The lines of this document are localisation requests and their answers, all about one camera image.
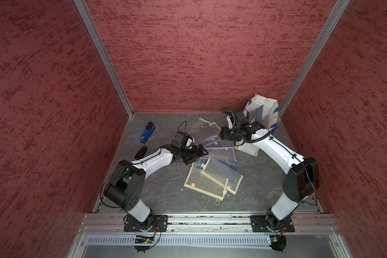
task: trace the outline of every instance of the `gray marble floor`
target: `gray marble floor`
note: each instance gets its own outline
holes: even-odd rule
[[[178,126],[187,121],[187,129],[202,117],[226,126],[224,114],[135,114],[121,159],[133,161],[136,152],[142,146],[148,147],[146,156],[156,152],[159,146],[173,140]],[[148,124],[152,122],[156,129],[146,144],[140,143],[140,137]],[[288,145],[284,134],[278,130],[275,135]],[[235,150],[243,180],[236,195],[228,193],[220,205],[215,198],[184,187],[190,165],[174,162],[165,166],[145,179],[142,200],[156,213],[165,212],[212,212],[212,211],[266,211],[278,200],[282,193],[282,181],[285,173],[265,152],[259,151],[258,157]],[[104,199],[107,204],[115,206]],[[300,205],[299,210],[317,210],[314,206]],[[120,212],[120,209],[99,206],[98,212]]]

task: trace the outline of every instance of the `transparent mesh bag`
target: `transparent mesh bag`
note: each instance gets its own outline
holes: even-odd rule
[[[191,166],[184,186],[222,201],[227,193],[228,179]]]
[[[210,138],[218,136],[220,132],[221,128],[213,122],[190,131],[189,135],[194,138],[194,144],[201,144]]]
[[[203,156],[202,158],[237,161],[234,147],[216,147],[216,148],[206,147],[205,149],[208,152],[208,155]]]
[[[224,143],[222,142],[222,139],[219,136],[210,138],[205,142],[202,142],[201,144],[203,147],[207,148],[225,147]]]
[[[227,178],[227,191],[231,192],[234,195],[237,193],[239,184],[241,183],[243,178],[243,175],[215,159],[208,159],[206,164],[203,166],[203,171],[212,176],[217,175],[222,178]]]
[[[208,122],[206,121],[205,119],[203,118],[199,118],[194,124],[193,126],[191,127],[191,130],[192,131],[193,129],[196,129],[198,127],[201,127],[201,126],[204,126],[204,125],[207,125],[207,124],[210,124],[211,122]]]
[[[233,170],[235,170],[236,172],[240,173],[240,169],[237,167],[237,161],[229,161],[229,160],[219,160],[219,162],[221,162],[222,164],[232,168]]]

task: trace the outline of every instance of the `blue stapler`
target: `blue stapler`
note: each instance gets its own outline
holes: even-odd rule
[[[146,143],[146,141],[149,139],[149,137],[154,132],[154,130],[155,130],[154,124],[152,122],[149,122],[141,137],[141,143]]]

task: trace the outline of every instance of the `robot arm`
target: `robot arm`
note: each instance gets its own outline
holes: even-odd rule
[[[259,122],[249,123],[242,111],[234,113],[223,108],[222,112],[228,114],[229,127],[221,129],[221,139],[254,144],[277,162],[287,174],[283,182],[284,192],[268,210],[266,218],[267,227],[278,231],[284,227],[284,222],[304,198],[319,187],[317,161],[314,158],[305,158],[283,145]]]
[[[103,194],[148,229],[153,222],[153,211],[140,199],[145,178],[175,160],[182,159],[188,165],[208,155],[202,145],[193,145],[193,141],[189,134],[178,131],[175,139],[157,152],[132,162],[122,160],[116,167],[121,175],[105,187]]]
[[[249,123],[242,111],[234,113],[228,108],[222,111],[224,109],[229,110],[224,113],[229,114],[230,126],[221,128],[221,139],[255,144],[287,174],[283,183],[284,192],[268,210],[266,217],[266,226],[278,231],[302,200],[319,187],[317,162],[284,146],[259,122]],[[121,175],[104,189],[103,194],[139,221],[143,228],[149,228],[153,211],[140,199],[145,178],[177,159],[182,159],[187,165],[208,154],[202,145],[193,145],[193,141],[189,134],[178,131],[170,144],[161,146],[152,155],[137,161],[119,162],[117,169],[121,170]]]

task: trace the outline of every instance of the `red textured wall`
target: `red textured wall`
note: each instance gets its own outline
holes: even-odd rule
[[[73,1],[0,1],[0,257],[66,257],[126,120]]]
[[[88,0],[135,111],[282,100],[336,0]]]
[[[387,257],[387,1],[351,0],[283,121],[354,257]]]

